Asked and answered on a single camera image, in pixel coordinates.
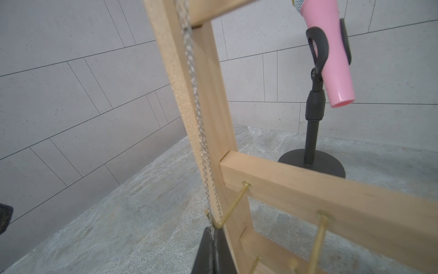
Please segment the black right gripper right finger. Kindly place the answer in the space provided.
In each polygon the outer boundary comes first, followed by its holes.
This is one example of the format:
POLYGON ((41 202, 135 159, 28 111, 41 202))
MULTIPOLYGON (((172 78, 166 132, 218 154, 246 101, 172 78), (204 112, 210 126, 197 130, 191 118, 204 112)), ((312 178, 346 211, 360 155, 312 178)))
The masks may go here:
POLYGON ((223 229, 204 229, 191 274, 237 274, 223 229))

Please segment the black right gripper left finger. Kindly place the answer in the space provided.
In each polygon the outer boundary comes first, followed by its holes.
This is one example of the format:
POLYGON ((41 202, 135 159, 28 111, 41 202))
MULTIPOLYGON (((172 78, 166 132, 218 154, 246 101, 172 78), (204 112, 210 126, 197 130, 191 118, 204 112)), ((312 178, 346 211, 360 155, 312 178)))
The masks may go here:
POLYGON ((0 234, 3 234, 12 219, 12 215, 13 215, 14 209, 12 206, 10 205, 6 205, 6 204, 0 204, 0 234))

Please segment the wooden jewelry display stand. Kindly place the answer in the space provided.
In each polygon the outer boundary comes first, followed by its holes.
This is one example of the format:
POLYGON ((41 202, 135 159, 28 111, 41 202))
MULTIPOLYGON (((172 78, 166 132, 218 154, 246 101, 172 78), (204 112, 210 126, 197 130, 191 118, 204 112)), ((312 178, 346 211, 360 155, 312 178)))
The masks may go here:
POLYGON ((425 273, 438 271, 438 205, 238 152, 211 21, 245 1, 146 1, 208 198, 238 274, 315 274, 327 231, 425 273), (317 225, 309 260, 253 228, 249 198, 317 225))

